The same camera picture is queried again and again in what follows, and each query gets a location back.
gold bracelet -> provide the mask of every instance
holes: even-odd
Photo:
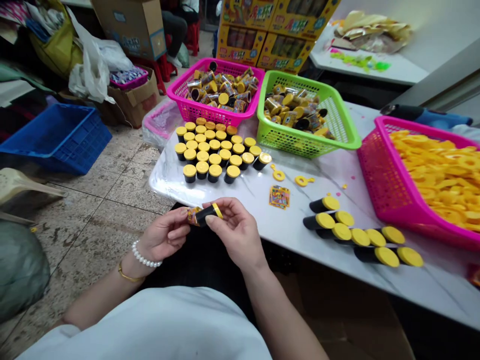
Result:
[[[143,277],[129,277],[127,275],[125,275],[123,272],[122,272],[122,262],[120,261],[118,263],[118,272],[120,273],[120,275],[122,276],[122,278],[125,278],[127,279],[129,282],[132,282],[132,283],[137,283],[139,281],[142,281],[142,280],[145,280],[145,276]]]

tiled floor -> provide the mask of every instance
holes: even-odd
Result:
[[[200,52],[211,57],[213,34],[200,32]],[[179,69],[179,75],[186,69]],[[168,87],[177,79],[171,78]],[[111,127],[113,139],[85,176],[46,175],[68,192],[30,218],[50,263],[45,296],[0,324],[0,359],[14,359],[43,336],[67,306],[119,261],[158,214],[174,204],[150,191],[148,177],[160,154],[143,144],[142,130]]]

marble table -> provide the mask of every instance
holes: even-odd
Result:
[[[349,103],[347,107],[364,138],[374,128],[373,119],[380,115],[379,112]],[[239,128],[240,135],[256,134],[255,121],[258,120],[244,121]],[[355,227],[365,229],[383,225],[372,207],[356,152],[336,150],[309,160],[262,146],[271,154],[277,169],[285,172],[284,181],[274,180],[273,170],[267,166],[262,171],[249,167],[231,185],[223,181],[224,174],[216,184],[207,180],[186,184],[183,164],[179,163],[174,151],[177,142],[175,135],[170,138],[150,175],[149,184],[154,192],[188,206],[198,206],[220,197],[237,197],[255,216],[262,238],[480,331],[480,291],[465,279],[466,265],[480,264],[479,254],[405,231],[406,244],[423,256],[425,266],[390,268],[362,263],[350,247],[322,239],[303,226],[302,219],[313,215],[309,203],[327,193],[338,196],[341,209],[354,216]],[[298,175],[314,177],[315,182],[299,187],[294,183]],[[272,185],[290,189],[288,209],[269,205]]]

pearl bracelet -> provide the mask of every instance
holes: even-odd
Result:
[[[133,255],[140,261],[143,265],[146,265],[151,268],[158,268],[160,265],[162,265],[162,261],[149,261],[146,258],[144,258],[142,255],[140,255],[139,251],[137,250],[137,244],[139,243],[140,240],[134,241],[133,244],[131,245],[131,249],[133,251]]]

plastic basket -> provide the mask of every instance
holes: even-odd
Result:
[[[53,172],[85,175],[112,138],[93,107],[54,104],[0,145]]]
[[[430,209],[417,190],[389,134],[408,130],[412,134],[423,134],[432,139],[450,140],[457,148],[480,147],[451,132],[395,117],[377,117],[375,125],[376,128],[363,140],[357,154],[378,218],[454,247],[480,251],[480,234],[451,224]]]
[[[170,99],[176,101],[178,108],[180,109],[181,116],[186,122],[194,122],[197,118],[205,118],[207,121],[214,123],[223,123],[226,126],[232,125],[237,127],[243,120],[251,118],[255,114],[257,105],[259,104],[260,87],[262,86],[265,72],[256,67],[251,68],[253,70],[253,74],[258,79],[259,91],[256,92],[255,96],[253,96],[244,113],[225,111],[185,98],[185,94],[188,91],[187,84],[193,81],[195,70],[204,72],[209,71],[209,66],[212,61],[215,61],[217,64],[215,74],[226,73],[236,77],[238,75],[242,75],[245,70],[249,68],[247,65],[207,57],[198,61],[185,74],[180,76],[180,78],[170,85],[166,91],[166,94]]]
[[[309,97],[318,95],[322,108],[328,110],[325,117],[330,132],[336,140],[289,128],[271,121],[264,115],[265,94],[272,91],[274,85],[305,89]],[[306,158],[316,158],[336,149],[356,150],[362,144],[350,114],[342,97],[333,87],[304,77],[281,71],[268,71],[263,79],[257,116],[259,118],[257,141],[271,148],[284,150]]]

